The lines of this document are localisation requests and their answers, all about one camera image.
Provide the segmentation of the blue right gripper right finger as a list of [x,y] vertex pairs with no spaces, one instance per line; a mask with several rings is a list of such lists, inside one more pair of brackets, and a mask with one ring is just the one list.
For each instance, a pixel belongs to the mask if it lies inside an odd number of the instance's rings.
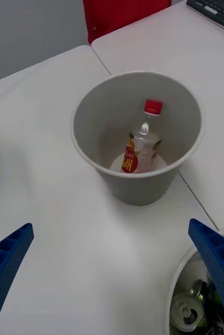
[[188,235],[212,277],[224,306],[224,236],[196,219],[190,220]]

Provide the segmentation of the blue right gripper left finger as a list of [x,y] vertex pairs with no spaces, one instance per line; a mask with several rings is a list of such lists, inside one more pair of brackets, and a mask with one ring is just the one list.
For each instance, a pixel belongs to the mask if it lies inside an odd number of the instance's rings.
[[26,223],[0,241],[0,312],[33,239],[32,224]]

